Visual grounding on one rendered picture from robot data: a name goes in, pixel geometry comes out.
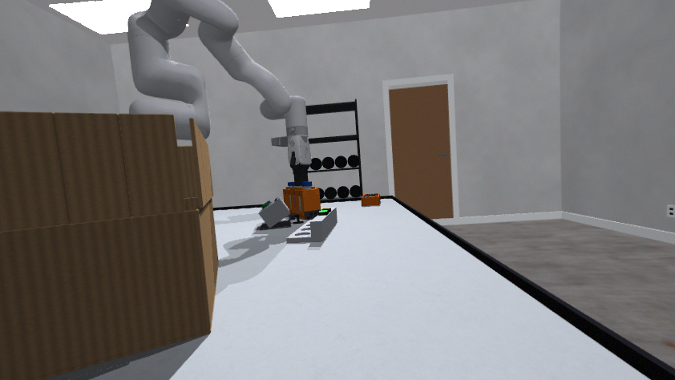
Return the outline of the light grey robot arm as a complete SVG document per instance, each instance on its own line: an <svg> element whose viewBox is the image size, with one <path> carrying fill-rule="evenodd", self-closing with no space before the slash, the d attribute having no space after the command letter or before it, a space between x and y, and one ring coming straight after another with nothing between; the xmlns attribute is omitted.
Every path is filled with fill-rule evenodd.
<svg viewBox="0 0 675 380"><path fill-rule="evenodd" d="M190 17L200 20L200 41L231 77L250 84L265 98L261 114L266 119L285 119L287 136L272 138L272 146L288 147L288 135L308 135L305 100L289 97L277 78L249 57L233 36L239 26L237 16L220 0L151 0L148 9L128 18L136 89L151 97L185 102L137 99L129 114L174 115L176 138L183 140L192 140L189 118L193 118L204 139L208 138L211 122L204 76L197 68L170 58L168 39L182 34Z"/></svg>

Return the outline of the orange multimeter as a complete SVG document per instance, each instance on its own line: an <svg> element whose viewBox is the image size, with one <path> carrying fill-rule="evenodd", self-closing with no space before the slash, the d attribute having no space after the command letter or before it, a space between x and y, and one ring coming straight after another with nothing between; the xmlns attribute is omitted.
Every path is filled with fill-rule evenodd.
<svg viewBox="0 0 675 380"><path fill-rule="evenodd" d="M380 194L365 194L361 198L362 206L367 205L379 205L380 204Z"/></svg>

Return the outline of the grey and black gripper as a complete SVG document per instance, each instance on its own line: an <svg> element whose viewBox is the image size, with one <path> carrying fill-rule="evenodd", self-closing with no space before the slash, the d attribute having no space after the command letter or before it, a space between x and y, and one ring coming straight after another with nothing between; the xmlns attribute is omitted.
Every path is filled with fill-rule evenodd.
<svg viewBox="0 0 675 380"><path fill-rule="evenodd" d="M309 182L307 173L312 160L309 140L306 136L308 135L288 135L287 137L289 164L293 169L295 186L301 186L303 181Z"/></svg>

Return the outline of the brown cardboard box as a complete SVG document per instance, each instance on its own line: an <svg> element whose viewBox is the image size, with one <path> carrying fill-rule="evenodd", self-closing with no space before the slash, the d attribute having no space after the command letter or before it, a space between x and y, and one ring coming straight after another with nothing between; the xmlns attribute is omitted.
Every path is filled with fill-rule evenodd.
<svg viewBox="0 0 675 380"><path fill-rule="evenodd" d="M211 333L212 174L189 122L177 146L174 115L0 111L0 380Z"/></svg>

